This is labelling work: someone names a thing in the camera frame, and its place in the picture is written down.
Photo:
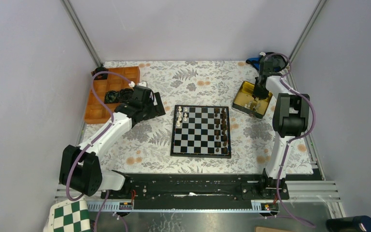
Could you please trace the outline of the gold metal tin box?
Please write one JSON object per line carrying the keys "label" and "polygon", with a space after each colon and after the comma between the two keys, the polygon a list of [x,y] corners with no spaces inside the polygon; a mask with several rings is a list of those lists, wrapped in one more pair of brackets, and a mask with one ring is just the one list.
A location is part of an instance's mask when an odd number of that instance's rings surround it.
{"label": "gold metal tin box", "polygon": [[243,81],[234,97],[231,107],[250,117],[262,119],[271,102],[272,94],[269,93],[268,97],[263,100],[256,99],[252,96],[254,87],[254,84]]}

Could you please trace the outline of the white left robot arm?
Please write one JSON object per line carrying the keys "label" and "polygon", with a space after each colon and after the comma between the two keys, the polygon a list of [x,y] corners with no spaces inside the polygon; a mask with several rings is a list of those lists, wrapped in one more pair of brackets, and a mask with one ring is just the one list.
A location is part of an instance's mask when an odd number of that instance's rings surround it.
{"label": "white left robot arm", "polygon": [[103,170],[100,161],[136,124],[165,113],[159,92],[135,86],[132,96],[115,108],[110,119],[94,135],[63,150],[59,182],[66,186],[67,197],[74,200],[70,194],[72,189],[86,196],[103,190],[111,190],[120,199],[129,196],[131,187],[125,182],[124,174]]}

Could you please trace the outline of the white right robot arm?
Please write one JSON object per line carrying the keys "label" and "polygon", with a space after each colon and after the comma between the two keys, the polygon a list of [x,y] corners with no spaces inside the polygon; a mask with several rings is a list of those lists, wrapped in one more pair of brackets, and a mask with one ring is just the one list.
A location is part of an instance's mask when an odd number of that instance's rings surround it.
{"label": "white right robot arm", "polygon": [[286,66],[281,55],[262,53],[253,61],[258,69],[252,96],[264,100],[269,94],[276,98],[272,127],[275,131],[275,143],[271,160],[265,168],[269,179],[285,178],[285,161],[288,156],[289,143],[307,130],[309,121],[309,96],[300,94],[283,80],[278,73]]}

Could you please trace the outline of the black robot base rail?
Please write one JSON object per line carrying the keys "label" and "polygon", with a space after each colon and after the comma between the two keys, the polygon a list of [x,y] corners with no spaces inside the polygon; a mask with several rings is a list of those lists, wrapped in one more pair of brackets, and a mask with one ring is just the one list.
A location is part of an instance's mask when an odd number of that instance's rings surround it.
{"label": "black robot base rail", "polygon": [[135,210],[240,210],[251,201],[288,200],[287,185],[261,174],[129,174],[109,199],[128,200]]}

